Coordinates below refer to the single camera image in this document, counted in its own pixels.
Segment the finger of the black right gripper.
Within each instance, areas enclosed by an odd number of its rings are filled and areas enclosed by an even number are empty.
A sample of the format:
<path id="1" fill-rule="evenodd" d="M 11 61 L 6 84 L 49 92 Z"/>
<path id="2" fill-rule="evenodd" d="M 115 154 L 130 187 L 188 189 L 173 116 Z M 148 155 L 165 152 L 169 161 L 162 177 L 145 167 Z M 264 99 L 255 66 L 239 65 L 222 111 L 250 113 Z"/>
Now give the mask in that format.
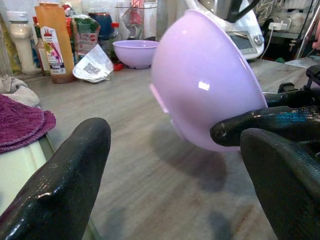
<path id="1" fill-rule="evenodd" d="M 308 106 L 319 106 L 320 98 L 308 90 L 293 90 L 281 93 L 264 93 L 269 108 L 287 106 L 290 108 L 301 108 Z"/>
<path id="2" fill-rule="evenodd" d="M 210 129 L 212 140 L 225 147 L 240 145 L 241 133 L 262 129 L 295 142 L 320 140 L 320 107 L 277 106 L 258 109 L 222 120 Z"/>

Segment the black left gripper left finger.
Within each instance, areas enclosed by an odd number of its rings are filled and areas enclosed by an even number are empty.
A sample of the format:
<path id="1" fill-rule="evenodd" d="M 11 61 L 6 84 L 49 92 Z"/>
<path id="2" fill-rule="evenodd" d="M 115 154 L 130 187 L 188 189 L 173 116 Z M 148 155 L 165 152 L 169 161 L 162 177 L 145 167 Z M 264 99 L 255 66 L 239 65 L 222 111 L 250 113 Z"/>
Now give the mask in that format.
<path id="1" fill-rule="evenodd" d="M 105 119 L 81 122 L 3 212 L 1 239 L 82 239 L 110 148 L 111 127 Z"/>

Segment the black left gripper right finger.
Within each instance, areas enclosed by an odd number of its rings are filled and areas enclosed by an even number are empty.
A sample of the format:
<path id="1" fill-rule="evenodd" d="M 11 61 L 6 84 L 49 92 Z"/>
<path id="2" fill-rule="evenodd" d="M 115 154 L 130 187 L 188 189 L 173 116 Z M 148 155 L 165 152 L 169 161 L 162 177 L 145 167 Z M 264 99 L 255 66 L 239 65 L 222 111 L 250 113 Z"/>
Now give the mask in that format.
<path id="1" fill-rule="evenodd" d="M 240 137 L 244 165 L 279 240 L 320 238 L 320 143 L 294 142 L 249 128 Z"/>

